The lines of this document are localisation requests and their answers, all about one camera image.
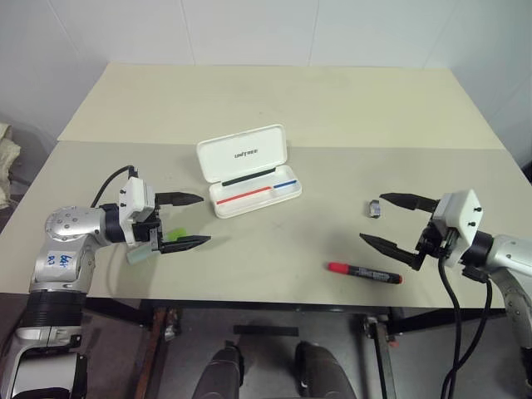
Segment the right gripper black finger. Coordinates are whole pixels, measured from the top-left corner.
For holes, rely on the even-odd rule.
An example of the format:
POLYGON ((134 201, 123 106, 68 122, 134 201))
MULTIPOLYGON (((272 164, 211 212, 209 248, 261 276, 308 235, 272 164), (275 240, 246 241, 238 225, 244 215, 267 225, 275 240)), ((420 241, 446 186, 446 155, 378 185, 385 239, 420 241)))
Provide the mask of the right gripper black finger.
POLYGON ((420 254, 400 249, 396 243, 370 234, 359 234, 359 237, 379 253, 404 263, 413 270, 419 271, 421 269, 424 257, 420 254))
POLYGON ((385 193, 379 195, 379 198, 404 209, 419 209, 430 214, 436 210, 439 204, 438 199, 429 199, 420 195, 406 193, 385 193))

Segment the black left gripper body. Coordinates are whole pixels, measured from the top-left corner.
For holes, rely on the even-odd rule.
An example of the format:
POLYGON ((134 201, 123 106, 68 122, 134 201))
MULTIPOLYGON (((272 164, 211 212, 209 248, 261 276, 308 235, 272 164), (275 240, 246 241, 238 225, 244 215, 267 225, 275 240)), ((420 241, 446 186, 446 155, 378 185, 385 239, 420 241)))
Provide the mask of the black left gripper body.
POLYGON ((155 194, 155 207, 143 222, 132 225, 135 244, 149 244, 153 252, 160 252, 162 243, 160 194, 155 194))

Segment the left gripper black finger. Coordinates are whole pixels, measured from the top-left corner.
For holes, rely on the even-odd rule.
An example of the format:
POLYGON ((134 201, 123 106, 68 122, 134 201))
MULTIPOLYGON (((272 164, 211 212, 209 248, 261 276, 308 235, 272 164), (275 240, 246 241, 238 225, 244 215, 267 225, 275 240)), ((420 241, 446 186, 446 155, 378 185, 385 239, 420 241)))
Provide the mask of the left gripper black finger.
POLYGON ((165 192, 165 193, 156 193, 155 202, 158 206, 162 205, 171 205, 171 206, 186 206, 191 204, 196 204, 203 202, 204 198, 183 192, 165 192))
POLYGON ((205 244, 209 240, 211 240, 210 236, 191 235, 179 237, 174 241, 160 241, 160 252, 162 254, 183 252, 205 244))

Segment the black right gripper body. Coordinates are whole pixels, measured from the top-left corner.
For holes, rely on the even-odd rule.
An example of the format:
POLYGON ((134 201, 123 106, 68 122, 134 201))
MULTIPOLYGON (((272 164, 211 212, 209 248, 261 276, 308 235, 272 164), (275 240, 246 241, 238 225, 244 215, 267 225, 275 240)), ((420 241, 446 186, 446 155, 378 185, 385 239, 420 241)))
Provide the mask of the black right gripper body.
POLYGON ((458 229, 449 227, 444 220, 431 216, 416 244, 416 257, 449 258, 459 238, 458 229))

